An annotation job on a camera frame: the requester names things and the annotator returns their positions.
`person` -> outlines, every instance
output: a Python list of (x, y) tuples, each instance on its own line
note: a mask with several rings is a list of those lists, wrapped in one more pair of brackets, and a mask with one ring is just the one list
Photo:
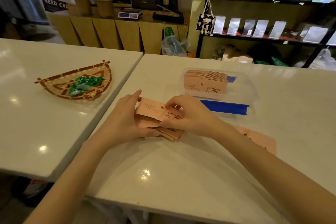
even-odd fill
[[(83, 143), (72, 163), (24, 224), (71, 223), (104, 154), (135, 138), (158, 136), (155, 129), (138, 128), (135, 124), (134, 107), (140, 94), (138, 90), (119, 99), (103, 125)], [(220, 120), (198, 99), (189, 95), (176, 96), (166, 103), (166, 108), (170, 107), (179, 109), (184, 118), (164, 120), (161, 126), (219, 142), (295, 221), (336, 223), (335, 195)]]

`bag strap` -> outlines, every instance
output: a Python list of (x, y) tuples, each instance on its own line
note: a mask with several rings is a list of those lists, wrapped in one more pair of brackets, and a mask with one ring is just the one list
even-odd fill
[(211, 2), (210, 2), (210, 0), (207, 0), (207, 1), (205, 2), (205, 6), (204, 6), (203, 13), (205, 13), (205, 10), (207, 9), (208, 6), (209, 6), (210, 14), (213, 16), (213, 14), (212, 14), (212, 6), (211, 6)]

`person's left hand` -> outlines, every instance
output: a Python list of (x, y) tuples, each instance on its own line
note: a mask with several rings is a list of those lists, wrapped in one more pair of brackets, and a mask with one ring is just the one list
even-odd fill
[(159, 132), (152, 128), (138, 128), (134, 121), (134, 107), (141, 94), (141, 90), (133, 95), (126, 95), (119, 99), (115, 108), (105, 122), (89, 139), (100, 144), (107, 150), (138, 137), (159, 136)]

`yellow wall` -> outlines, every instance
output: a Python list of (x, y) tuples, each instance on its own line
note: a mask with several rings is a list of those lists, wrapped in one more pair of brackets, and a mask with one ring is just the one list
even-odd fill
[[(190, 51), (197, 48), (199, 31), (196, 31), (196, 24), (199, 14), (204, 9), (205, 0), (193, 0), (191, 9), (191, 19), (189, 27)], [(243, 2), (243, 1), (223, 1), (212, 0), (212, 11), (214, 15), (226, 16), (225, 27), (228, 27), (231, 18), (241, 18), (240, 28), (244, 27), (246, 19), (269, 20), (268, 26), (272, 26), (275, 21), (286, 21), (286, 28), (295, 29), (300, 22), (304, 22), (314, 6), (282, 5), (272, 3)], [(223, 39), (214, 37), (204, 37), (201, 49), (201, 58), (210, 58), (216, 48), (225, 44), (233, 44), (243, 51), (248, 51), (252, 46), (258, 44), (254, 41), (243, 41), (234, 39)], [(288, 56), (293, 46), (277, 44), (276, 47), (284, 57)]]

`shelf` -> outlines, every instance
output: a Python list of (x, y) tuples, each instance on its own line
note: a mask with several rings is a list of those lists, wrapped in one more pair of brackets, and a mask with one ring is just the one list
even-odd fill
[(264, 35), (263, 37), (253, 37), (253, 36), (246, 36), (237, 33), (237, 35), (227, 35), (226, 31), (223, 31), (223, 34), (202, 34), (203, 36), (207, 37), (219, 37), (219, 38), (227, 38), (227, 39), (237, 39), (237, 40), (246, 40), (246, 41), (257, 41), (257, 42), (266, 42), (266, 43), (273, 43), (273, 44), (290, 44), (290, 45), (301, 45), (307, 47), (318, 47), (321, 44), (313, 44), (313, 43), (305, 43), (298, 41), (294, 38), (280, 36), (279, 39), (271, 39), (268, 38), (268, 35)]
[(273, 4), (287, 4), (287, 5), (325, 5), (324, 3), (317, 3), (308, 0), (232, 0), (232, 1), (244, 1), (244, 2), (261, 2), (261, 3), (273, 3)]

